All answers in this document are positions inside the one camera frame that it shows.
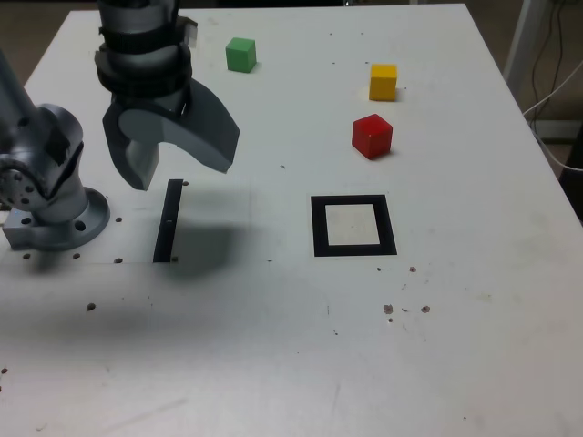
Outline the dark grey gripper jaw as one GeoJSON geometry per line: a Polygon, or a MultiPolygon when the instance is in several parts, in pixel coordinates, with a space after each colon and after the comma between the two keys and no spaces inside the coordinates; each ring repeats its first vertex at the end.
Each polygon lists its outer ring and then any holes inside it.
{"type": "Polygon", "coordinates": [[[123,108],[112,103],[103,117],[109,154],[120,176],[136,190],[148,190],[159,162],[159,144],[128,138],[119,122],[123,108]]]}

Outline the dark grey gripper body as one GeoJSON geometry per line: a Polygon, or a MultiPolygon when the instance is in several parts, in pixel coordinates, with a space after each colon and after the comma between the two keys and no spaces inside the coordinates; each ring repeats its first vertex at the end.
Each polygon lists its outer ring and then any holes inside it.
{"type": "Polygon", "coordinates": [[[113,93],[108,113],[123,112],[130,108],[142,108],[153,112],[181,115],[189,105],[189,87],[183,87],[170,94],[158,97],[144,97],[136,93],[113,93]]]}

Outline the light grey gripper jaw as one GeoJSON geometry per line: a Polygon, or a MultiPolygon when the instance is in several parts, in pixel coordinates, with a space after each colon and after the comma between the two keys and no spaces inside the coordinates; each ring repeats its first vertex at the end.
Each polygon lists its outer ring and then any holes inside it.
{"type": "Polygon", "coordinates": [[[240,129],[220,99],[199,81],[189,81],[189,105],[181,115],[130,108],[122,112],[119,126],[130,139],[170,143],[200,164],[220,173],[229,170],[240,129]]]}

